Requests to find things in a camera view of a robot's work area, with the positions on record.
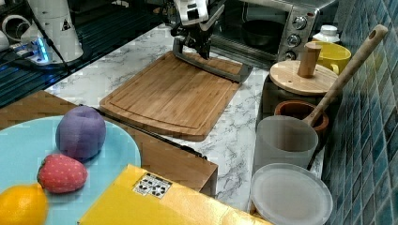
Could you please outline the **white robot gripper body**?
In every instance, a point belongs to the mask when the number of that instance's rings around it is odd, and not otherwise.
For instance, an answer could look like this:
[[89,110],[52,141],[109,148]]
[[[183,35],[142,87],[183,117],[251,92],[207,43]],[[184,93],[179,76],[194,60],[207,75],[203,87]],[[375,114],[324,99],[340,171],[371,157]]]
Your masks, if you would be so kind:
[[173,0],[176,8],[176,25],[173,37],[210,39],[213,26],[224,11],[225,0]]

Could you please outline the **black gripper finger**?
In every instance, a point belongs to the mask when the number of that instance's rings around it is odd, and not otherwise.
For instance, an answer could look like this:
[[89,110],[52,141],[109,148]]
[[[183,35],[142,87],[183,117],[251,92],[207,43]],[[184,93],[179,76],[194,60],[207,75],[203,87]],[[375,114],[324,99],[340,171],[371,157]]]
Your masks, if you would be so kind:
[[206,60],[209,58],[210,34],[208,32],[187,31],[184,44],[191,49],[195,49],[202,58]]

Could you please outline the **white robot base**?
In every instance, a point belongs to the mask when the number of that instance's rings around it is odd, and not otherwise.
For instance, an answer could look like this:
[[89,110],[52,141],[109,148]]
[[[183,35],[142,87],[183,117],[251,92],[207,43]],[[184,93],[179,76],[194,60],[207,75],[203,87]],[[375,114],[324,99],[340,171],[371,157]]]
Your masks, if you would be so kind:
[[33,56],[28,60],[40,66],[69,63],[83,54],[69,14],[68,0],[27,0],[33,22],[21,41],[29,44]]

